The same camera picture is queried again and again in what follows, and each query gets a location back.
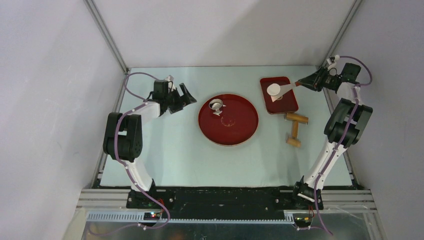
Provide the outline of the metal scraper red handle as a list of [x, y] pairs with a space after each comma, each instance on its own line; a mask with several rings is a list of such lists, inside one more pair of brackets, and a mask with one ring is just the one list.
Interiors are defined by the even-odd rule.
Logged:
[[294, 89], [295, 87], [299, 86], [300, 84], [298, 82], [289, 83], [285, 85], [280, 85], [280, 94], [277, 96], [270, 96], [271, 101], [275, 102], [278, 99], [280, 99], [283, 95]]

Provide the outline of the rectangular red tray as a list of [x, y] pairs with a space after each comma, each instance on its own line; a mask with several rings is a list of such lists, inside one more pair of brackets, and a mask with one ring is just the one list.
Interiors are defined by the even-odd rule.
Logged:
[[271, 96], [267, 93], [267, 88], [271, 84], [278, 84], [281, 86], [290, 84], [291, 82], [289, 78], [285, 76], [265, 77], [265, 78], [262, 78], [259, 82], [260, 82], [260, 87], [262, 90], [265, 108], [269, 114], [274, 115], [274, 114], [294, 113], [299, 109], [293, 90], [288, 91], [276, 101], [272, 101]]

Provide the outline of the white dough ball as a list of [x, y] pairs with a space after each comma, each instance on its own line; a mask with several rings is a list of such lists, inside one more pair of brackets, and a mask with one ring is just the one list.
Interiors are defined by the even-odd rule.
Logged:
[[273, 83], [267, 87], [266, 91], [272, 97], [278, 96], [281, 92], [281, 87], [279, 84]]

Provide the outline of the round red plate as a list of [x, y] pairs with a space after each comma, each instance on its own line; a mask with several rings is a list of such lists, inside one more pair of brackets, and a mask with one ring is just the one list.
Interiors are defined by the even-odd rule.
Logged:
[[[222, 101], [221, 113], [210, 108], [213, 100]], [[259, 115], [255, 106], [245, 97], [224, 93], [211, 97], [201, 106], [198, 126], [211, 142], [221, 146], [236, 146], [248, 141], [257, 131]]]

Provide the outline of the wooden double-ended roller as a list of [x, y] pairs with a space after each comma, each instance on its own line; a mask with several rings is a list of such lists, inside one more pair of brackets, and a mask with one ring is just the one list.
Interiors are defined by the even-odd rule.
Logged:
[[298, 139], [299, 134], [299, 124], [307, 125], [309, 123], [309, 118], [303, 115], [296, 113], [286, 113], [285, 119], [292, 122], [291, 133], [286, 139], [286, 143], [296, 148], [301, 147], [301, 141]]

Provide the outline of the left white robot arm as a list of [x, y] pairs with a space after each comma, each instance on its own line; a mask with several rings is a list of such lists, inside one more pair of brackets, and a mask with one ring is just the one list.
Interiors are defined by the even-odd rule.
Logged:
[[131, 181], [131, 189], [141, 192], [138, 201], [145, 208], [156, 206], [158, 194], [150, 190], [154, 180], [144, 163], [137, 160], [143, 149], [143, 124], [166, 112], [179, 112], [196, 102], [184, 83], [176, 86], [169, 76], [154, 81], [153, 90], [141, 105], [124, 113], [111, 112], [107, 116], [103, 152], [123, 165]]

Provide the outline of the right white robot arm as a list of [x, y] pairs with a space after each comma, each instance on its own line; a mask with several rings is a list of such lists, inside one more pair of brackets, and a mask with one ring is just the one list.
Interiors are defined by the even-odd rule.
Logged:
[[324, 127], [325, 143], [308, 174], [294, 185], [291, 204], [304, 209], [320, 198], [325, 180], [338, 158], [361, 138], [373, 109], [360, 98], [361, 84], [357, 77], [361, 66], [346, 63], [339, 74], [331, 74], [329, 67], [321, 67], [310, 76], [298, 80], [297, 86], [319, 92], [323, 89], [338, 94], [339, 102]]

